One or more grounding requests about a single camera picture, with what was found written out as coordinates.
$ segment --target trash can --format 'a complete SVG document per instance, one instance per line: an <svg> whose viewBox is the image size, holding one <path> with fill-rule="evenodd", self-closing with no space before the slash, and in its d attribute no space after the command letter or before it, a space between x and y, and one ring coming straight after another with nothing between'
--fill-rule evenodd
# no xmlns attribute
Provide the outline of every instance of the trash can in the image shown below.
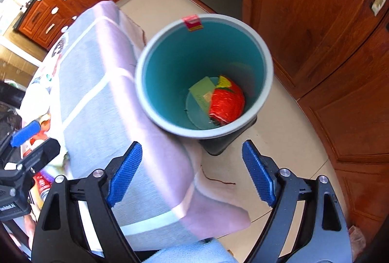
<svg viewBox="0 0 389 263"><path fill-rule="evenodd" d="M151 39L138 60L135 81L141 106L157 125L179 136L211 139L242 128L256 116L274 71L269 49L251 27L224 15L198 17L201 29L190 31L179 20ZM189 88L219 75L241 87L244 111L225 126L202 130L187 114Z"/></svg>

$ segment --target white stripe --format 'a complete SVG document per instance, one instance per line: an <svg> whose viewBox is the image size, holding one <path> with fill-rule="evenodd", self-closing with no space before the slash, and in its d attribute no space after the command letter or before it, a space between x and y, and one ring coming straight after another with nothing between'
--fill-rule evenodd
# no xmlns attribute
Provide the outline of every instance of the white stripe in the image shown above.
<svg viewBox="0 0 389 263"><path fill-rule="evenodd" d="M70 53L70 51L75 47L75 45L77 45L77 43L92 29L93 26L95 26L98 22L102 21L102 20L106 20L110 23L112 23L113 25L115 25L122 33L123 33L123 30L120 28L120 26L113 20L111 20L110 18L107 18L106 16L102 16L102 17L98 17L96 20L94 20L91 25L89 25L85 31L83 31L81 33L81 35L73 42L73 44L69 47L69 49L66 51L66 53L61 57L61 60L59 62L59 64L61 64L61 62L66 58L66 56Z"/></svg>
<svg viewBox="0 0 389 263"><path fill-rule="evenodd" d="M136 235L137 233L155 230L177 222L178 220L186 216L190 203L192 201L194 191L195 184L194 182L192 182L182 202L176 207L174 207L171 211L146 220L135 222L133 224L122 226L120 227L120 229L122 230L125 236Z"/></svg>
<svg viewBox="0 0 389 263"><path fill-rule="evenodd" d="M83 98L78 102L75 108L71 111L69 116L62 123L62 130L65 130L69 124L76 118L76 116L82 111L87 103L92 100L114 77L123 76L134 82L132 74L123 68L114 68L112 71L107 72L104 77L97 83Z"/></svg>

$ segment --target metal screw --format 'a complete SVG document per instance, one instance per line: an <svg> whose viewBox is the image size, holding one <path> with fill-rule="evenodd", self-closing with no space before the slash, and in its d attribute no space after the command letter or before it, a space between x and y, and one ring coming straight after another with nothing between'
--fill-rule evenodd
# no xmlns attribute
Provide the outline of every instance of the metal screw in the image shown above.
<svg viewBox="0 0 389 263"><path fill-rule="evenodd" d="M280 174L287 178L288 176L290 176L291 172L288 169L281 169Z"/></svg>
<svg viewBox="0 0 389 263"><path fill-rule="evenodd" d="M56 183L62 183L64 181L65 177L63 175L59 175L55 178Z"/></svg>
<svg viewBox="0 0 389 263"><path fill-rule="evenodd" d="M328 183L328 177L326 177L325 175L319 176L318 180L319 180L321 183L323 183L323 184Z"/></svg>
<svg viewBox="0 0 389 263"><path fill-rule="evenodd" d="M95 178L101 178L103 176L103 174L104 174L104 170L102 170L102 169L97 169L97 170L93 171L93 176Z"/></svg>

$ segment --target black clamp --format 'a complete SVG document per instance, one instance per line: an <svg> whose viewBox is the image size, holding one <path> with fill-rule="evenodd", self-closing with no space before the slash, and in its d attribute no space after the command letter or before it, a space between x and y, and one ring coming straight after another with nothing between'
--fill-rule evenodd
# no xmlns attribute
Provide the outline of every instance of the black clamp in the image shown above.
<svg viewBox="0 0 389 263"><path fill-rule="evenodd" d="M251 140L243 144L243 159L261 199L273 208L245 263L352 262L346 220L326 176L303 179L280 169ZM305 201L300 228L292 251L279 257L297 201Z"/></svg>
<svg viewBox="0 0 389 263"><path fill-rule="evenodd" d="M0 221L21 217L31 212L28 191L34 186L33 176L60 153L60 144L47 139L21 160L15 170L4 170L8 158L19 147L11 146L12 135L0 145Z"/></svg>
<svg viewBox="0 0 389 263"><path fill-rule="evenodd" d="M112 189L111 182L121 167L126 167L128 171L126 162L137 160L138 151L141 152L140 144L133 142L127 152L122 157L112 159L105 170L94 170L82 179L67 180L62 175L56 177L36 226L33 262L140 263L111 211L111 204L107 201ZM87 202L104 258L90 251L82 226L79 200Z"/></svg>

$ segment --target tile floor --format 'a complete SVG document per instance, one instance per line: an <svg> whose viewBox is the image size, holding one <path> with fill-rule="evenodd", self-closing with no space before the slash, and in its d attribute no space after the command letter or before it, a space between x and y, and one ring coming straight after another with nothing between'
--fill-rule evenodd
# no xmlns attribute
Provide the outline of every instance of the tile floor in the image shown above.
<svg viewBox="0 0 389 263"><path fill-rule="evenodd" d="M148 40L175 20L205 13L190 0L120 0L118 5L144 29ZM236 183L242 206L250 214L252 224L248 229L219 238L239 262L243 262L252 249L271 210L259 199L241 159L241 145L246 139L252 139L262 154L271 156L279 167L289 168L297 176L316 178L320 174L327 175L344 212L347 211L339 182L318 136L297 103L274 77L272 90L256 124L240 135L223 154L213 157L205 151L203 153L202 165L206 175ZM302 210L303 202L299 202L283 254L293 246Z"/></svg>

